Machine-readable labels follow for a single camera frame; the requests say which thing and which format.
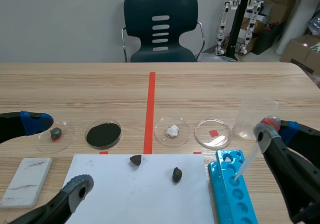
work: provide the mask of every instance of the cardboard box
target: cardboard box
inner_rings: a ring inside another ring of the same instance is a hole
[[[295,5],[296,0],[261,0],[264,3],[271,3],[272,8],[269,14],[270,19],[268,20],[269,24],[274,22],[279,22],[282,24],[287,21],[289,15]]]
[[[293,63],[311,74],[320,75],[320,53],[310,49],[319,42],[320,39],[311,35],[290,40],[280,61]]]
[[[236,45],[235,45],[236,46],[235,53],[238,54],[238,55],[245,55],[245,54],[239,52],[239,47],[244,42],[244,39],[245,39],[245,36],[246,36],[245,33],[246,33],[245,30],[240,30],[240,32],[239,32],[239,36],[238,36],[238,39],[237,39],[237,42],[236,42]],[[229,42],[229,36],[227,36],[226,39],[227,39],[227,42],[223,45],[224,49],[226,49],[227,46],[228,46],[227,44]],[[248,44],[248,46],[246,48],[246,50],[247,50],[246,55],[252,51],[253,47],[255,46],[254,44],[256,43],[256,41],[257,41],[257,36],[253,36],[252,35],[252,39],[251,39],[250,43]]]

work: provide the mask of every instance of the small red square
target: small red square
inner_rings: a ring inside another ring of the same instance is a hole
[[[210,134],[211,137],[216,137],[216,136],[219,135],[217,130],[210,130],[209,134]]]

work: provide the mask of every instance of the wood grain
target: wood grain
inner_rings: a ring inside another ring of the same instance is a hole
[[[36,207],[60,190],[74,154],[96,153],[85,139],[93,122],[111,118],[122,127],[120,142],[109,154],[143,153],[149,72],[156,72],[154,122],[162,117],[183,117],[192,128],[190,140],[167,147],[153,139],[153,153],[202,151],[207,164],[215,152],[201,146],[195,125],[214,117],[233,127],[241,99],[248,94],[268,95],[279,102],[279,116],[320,129],[320,92],[297,66],[287,63],[46,63],[0,66],[0,113],[27,110],[45,112],[55,121],[75,127],[67,149],[43,154],[37,136],[21,137],[0,145],[0,196],[25,157],[52,157],[53,164]],[[254,146],[234,136],[228,149]],[[245,180],[260,224],[289,224],[281,192],[260,155],[245,173]],[[0,209],[7,223],[29,209]]]

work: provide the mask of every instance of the clear plastic beaker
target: clear plastic beaker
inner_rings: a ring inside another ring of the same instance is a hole
[[[244,97],[236,117],[234,132],[246,140],[256,140],[254,127],[264,118],[276,114],[278,103],[269,96],[251,95]]]

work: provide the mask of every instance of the petri dish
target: petri dish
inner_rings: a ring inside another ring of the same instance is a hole
[[[176,125],[179,128],[178,136],[167,137],[166,131],[171,126]],[[161,118],[155,128],[155,137],[157,140],[167,146],[181,146],[185,144],[190,138],[190,126],[185,122],[183,118]]]
[[[204,119],[194,129],[197,141],[209,149],[227,147],[232,139],[232,131],[224,122],[217,119]]]
[[[59,128],[62,131],[61,137],[56,140],[51,139],[50,131],[54,128]],[[51,128],[42,132],[38,136],[37,148],[43,153],[56,153],[66,149],[74,141],[75,128],[72,124],[65,121],[54,122]]]
[[[85,140],[94,149],[106,150],[114,147],[121,139],[120,124],[111,119],[95,121],[86,129]]]

